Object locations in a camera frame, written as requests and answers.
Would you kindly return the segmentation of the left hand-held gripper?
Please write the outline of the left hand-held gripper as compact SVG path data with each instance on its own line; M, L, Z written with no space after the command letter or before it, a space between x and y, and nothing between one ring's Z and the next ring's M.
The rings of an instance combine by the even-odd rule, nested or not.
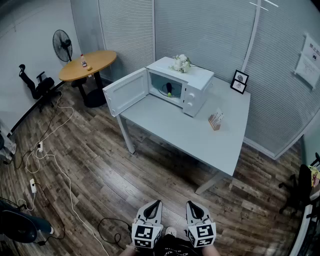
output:
M138 249L153 249L161 237L163 203L153 200L143 205L137 212L137 217L153 217L152 222L135 218L131 228L133 246Z

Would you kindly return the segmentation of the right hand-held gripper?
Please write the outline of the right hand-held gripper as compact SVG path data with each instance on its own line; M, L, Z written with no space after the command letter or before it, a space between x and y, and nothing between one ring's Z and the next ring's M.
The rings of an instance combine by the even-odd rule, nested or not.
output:
M216 239L216 223L210 218L209 210L200 203L186 203L187 237L194 248L212 245Z

